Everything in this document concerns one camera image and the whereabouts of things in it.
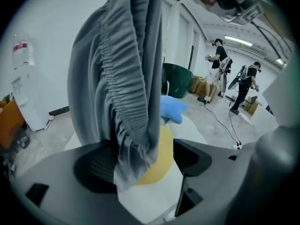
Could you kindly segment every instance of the ceiling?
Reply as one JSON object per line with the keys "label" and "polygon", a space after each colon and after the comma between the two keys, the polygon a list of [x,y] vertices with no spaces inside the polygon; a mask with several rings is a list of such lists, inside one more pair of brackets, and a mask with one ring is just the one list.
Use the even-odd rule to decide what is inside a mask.
{"label": "ceiling", "polygon": [[[195,3],[192,0],[182,0],[183,4],[188,8],[194,18],[198,21],[204,36],[206,37],[207,45],[211,45],[211,42],[216,38],[223,39],[225,41],[225,46],[227,49],[242,53],[244,55],[250,56],[254,59],[259,60],[263,64],[271,67],[276,72],[279,72],[284,68],[284,65],[280,65],[276,62],[278,56],[267,42],[267,40],[263,37],[257,28],[252,24],[246,24],[244,26],[239,26],[231,23],[224,22],[217,15],[209,12],[203,6]],[[280,45],[269,33],[265,32],[265,35],[269,38],[271,43],[274,45],[276,50],[278,51],[280,57],[283,59],[285,63],[288,62],[288,59],[291,56],[290,50],[287,48],[285,43],[271,27],[269,24],[265,24],[259,19],[254,19],[254,22],[265,29],[267,29],[270,33],[272,33],[280,45],[283,48],[283,51],[280,48]],[[237,42],[233,42],[231,40],[226,40],[224,36],[230,36],[233,38],[238,38],[244,40],[246,42],[250,42],[253,45],[251,47],[242,45]],[[292,48],[293,43],[285,38],[285,41]]]}

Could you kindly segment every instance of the black t-shirt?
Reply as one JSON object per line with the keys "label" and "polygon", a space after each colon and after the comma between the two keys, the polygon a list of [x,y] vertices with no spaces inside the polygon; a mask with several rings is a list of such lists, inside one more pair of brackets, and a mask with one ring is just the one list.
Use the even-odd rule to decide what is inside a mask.
{"label": "black t-shirt", "polygon": [[256,76],[256,73],[257,73],[257,70],[255,67],[248,67],[248,72],[247,72],[247,76],[250,76],[248,78],[246,78],[243,82],[244,85],[248,86],[248,87],[251,87],[251,84],[252,84],[252,80],[251,80],[251,77],[255,77]]}
{"label": "black t-shirt", "polygon": [[[222,47],[222,46],[217,47],[216,55],[217,54],[220,55],[220,61],[223,61],[227,57],[225,48]],[[219,68],[219,67],[220,67],[220,62],[219,62],[219,60],[217,60],[217,61],[213,62],[211,68],[216,69],[216,68]]]}

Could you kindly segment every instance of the black pants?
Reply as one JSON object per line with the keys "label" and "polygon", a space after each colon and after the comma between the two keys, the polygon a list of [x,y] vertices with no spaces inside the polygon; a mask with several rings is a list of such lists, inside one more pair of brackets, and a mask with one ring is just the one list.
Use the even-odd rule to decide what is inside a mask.
{"label": "black pants", "polygon": [[235,100],[235,104],[233,105],[232,109],[238,110],[240,104],[245,100],[247,93],[249,91],[249,86],[244,84],[239,84],[239,95]]}

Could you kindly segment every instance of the yellow cushion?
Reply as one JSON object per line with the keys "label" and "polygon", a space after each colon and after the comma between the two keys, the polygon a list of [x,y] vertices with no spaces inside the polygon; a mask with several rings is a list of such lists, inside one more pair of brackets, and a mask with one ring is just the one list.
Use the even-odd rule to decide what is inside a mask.
{"label": "yellow cushion", "polygon": [[173,163],[173,134],[166,126],[160,126],[158,157],[142,178],[135,184],[148,185],[160,181],[168,172]]}

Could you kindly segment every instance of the green trash bin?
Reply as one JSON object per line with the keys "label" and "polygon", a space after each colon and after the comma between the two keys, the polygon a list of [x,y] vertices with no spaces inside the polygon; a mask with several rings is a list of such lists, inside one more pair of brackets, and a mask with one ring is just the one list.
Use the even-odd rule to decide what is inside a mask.
{"label": "green trash bin", "polygon": [[184,98],[193,82],[193,73],[181,66],[172,63],[163,63],[165,78],[169,82],[169,96]]}

